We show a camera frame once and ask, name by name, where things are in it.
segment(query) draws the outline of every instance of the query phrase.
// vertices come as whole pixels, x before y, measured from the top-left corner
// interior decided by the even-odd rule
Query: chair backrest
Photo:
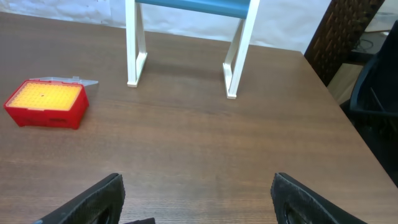
[[[247,17],[250,5],[250,0],[136,0],[136,2],[241,19]]]
[[[331,0],[304,57],[329,85],[384,0]]]
[[[350,109],[398,117],[398,21],[381,50],[359,74]]]

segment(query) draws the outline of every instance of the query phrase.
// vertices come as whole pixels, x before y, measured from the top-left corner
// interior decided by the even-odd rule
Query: yellow pipette tip rack
[[[80,86],[63,83],[27,82],[8,106],[35,110],[69,110],[80,90]]]

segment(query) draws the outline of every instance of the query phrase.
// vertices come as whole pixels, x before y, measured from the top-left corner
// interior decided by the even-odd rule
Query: brown tabletop
[[[368,223],[397,223],[398,189],[300,52],[250,46],[236,100],[229,43],[147,32],[127,87],[125,30],[0,13],[0,101],[28,78],[98,80],[80,129],[19,128],[0,110],[0,223],[29,223],[112,172],[122,222],[276,223],[286,172]]]

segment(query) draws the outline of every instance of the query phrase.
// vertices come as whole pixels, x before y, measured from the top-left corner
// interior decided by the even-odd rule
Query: woven wicker panel
[[[304,54],[327,86],[384,0],[331,0]]]

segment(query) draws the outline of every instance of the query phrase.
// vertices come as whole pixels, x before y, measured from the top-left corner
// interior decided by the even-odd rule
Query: white stand
[[[138,56],[136,59],[136,37]],[[135,0],[126,0],[126,40],[127,40],[127,86],[137,87],[142,68],[147,60],[144,25],[142,23],[141,4]]]
[[[260,0],[251,0],[246,19],[240,19],[238,28],[229,47],[228,53],[223,63],[226,96],[228,99],[235,99],[241,79],[244,61],[248,52],[251,33],[256,20],[257,10]],[[136,37],[138,44],[138,56],[136,59]],[[127,72],[129,87],[137,87],[141,77],[142,68],[147,59],[145,45],[144,25],[142,23],[141,4],[135,0],[126,0],[126,40],[127,40]],[[231,63],[236,55],[234,70]]]

